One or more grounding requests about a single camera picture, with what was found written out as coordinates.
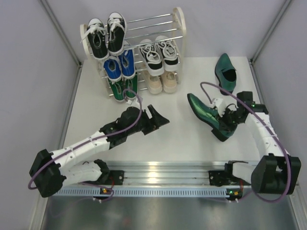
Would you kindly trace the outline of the black white sneaker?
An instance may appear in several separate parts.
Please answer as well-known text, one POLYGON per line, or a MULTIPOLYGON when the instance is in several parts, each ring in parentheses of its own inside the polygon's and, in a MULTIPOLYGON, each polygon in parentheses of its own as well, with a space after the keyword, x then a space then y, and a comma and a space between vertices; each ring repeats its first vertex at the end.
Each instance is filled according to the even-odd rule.
POLYGON ((147 71, 152 76, 160 76, 164 73, 162 59, 158 54, 155 45, 150 39, 143 39, 138 47, 139 55, 145 64, 147 71))
POLYGON ((178 54, 172 39, 167 36, 159 35, 155 39, 155 47, 162 57, 163 65, 166 71, 174 72, 179 68, 178 54))

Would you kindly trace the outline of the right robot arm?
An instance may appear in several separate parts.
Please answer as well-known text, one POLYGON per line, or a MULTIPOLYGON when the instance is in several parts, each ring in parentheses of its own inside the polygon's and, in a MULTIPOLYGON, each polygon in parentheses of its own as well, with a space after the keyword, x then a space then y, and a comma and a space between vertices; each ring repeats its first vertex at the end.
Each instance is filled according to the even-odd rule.
POLYGON ((224 165, 224 179, 228 184, 243 180, 257 194, 291 195, 301 169, 298 157, 292 157, 280 146, 271 126, 265 105, 253 100, 253 93, 242 91, 237 95, 237 109, 230 111, 222 98, 214 98, 209 107, 216 110, 218 118, 228 120, 220 129, 228 131, 238 124, 245 124, 255 141, 260 160, 256 166, 246 161, 229 161, 224 165))

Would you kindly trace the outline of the green sneaker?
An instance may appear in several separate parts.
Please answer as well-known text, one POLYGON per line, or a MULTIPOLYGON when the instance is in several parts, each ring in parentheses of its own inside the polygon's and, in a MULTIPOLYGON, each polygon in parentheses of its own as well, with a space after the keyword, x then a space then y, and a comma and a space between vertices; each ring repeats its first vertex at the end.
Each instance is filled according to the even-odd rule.
POLYGON ((117 102, 123 102, 124 101, 124 96, 123 96, 123 91, 124 91, 124 83, 123 80, 119 80, 117 82, 111 81, 108 79, 109 86, 111 88, 111 91, 113 93, 113 96, 117 102))
POLYGON ((124 84, 125 84, 125 89, 128 89, 125 92, 126 98, 131 100, 134 99, 135 94, 138 93, 138 74, 135 73, 134 77, 131 79, 125 78, 124 84))

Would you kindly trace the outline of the blue sneaker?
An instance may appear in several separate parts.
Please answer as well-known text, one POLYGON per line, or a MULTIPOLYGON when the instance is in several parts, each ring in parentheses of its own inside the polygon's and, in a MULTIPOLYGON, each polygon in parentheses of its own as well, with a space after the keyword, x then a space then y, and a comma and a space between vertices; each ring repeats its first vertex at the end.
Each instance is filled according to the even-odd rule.
POLYGON ((109 58, 104 62, 104 69, 107 77, 111 82, 118 82, 122 78, 119 61, 117 58, 109 58))
POLYGON ((135 64, 134 64, 134 49, 130 48, 130 43, 124 41, 123 52, 119 55, 119 63, 121 76, 120 79, 132 79, 135 76, 135 64))

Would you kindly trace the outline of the beige lace sneaker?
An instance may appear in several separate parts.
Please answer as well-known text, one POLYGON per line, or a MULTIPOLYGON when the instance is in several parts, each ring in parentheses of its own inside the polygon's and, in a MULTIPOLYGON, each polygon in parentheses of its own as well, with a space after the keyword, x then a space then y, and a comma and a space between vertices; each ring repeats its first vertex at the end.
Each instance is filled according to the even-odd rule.
POLYGON ((174 93, 177 90, 177 80, 174 72, 165 71, 161 76, 163 89, 166 93, 174 93))
POLYGON ((152 76, 147 70, 142 71, 142 78, 151 94, 159 94, 163 87, 159 76, 152 76))

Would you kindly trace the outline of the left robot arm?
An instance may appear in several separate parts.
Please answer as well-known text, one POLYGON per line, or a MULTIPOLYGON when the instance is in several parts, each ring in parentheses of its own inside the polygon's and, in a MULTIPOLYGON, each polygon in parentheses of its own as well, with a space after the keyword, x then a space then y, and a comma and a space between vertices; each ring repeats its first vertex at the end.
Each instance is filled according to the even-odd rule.
POLYGON ((115 121, 82 141, 51 152, 39 151, 29 171, 30 184, 35 184, 43 198, 72 184, 104 185, 110 169, 103 160, 90 161, 90 157, 123 144, 128 136, 138 132, 150 134, 169 122, 152 105, 147 109, 130 106, 115 121))

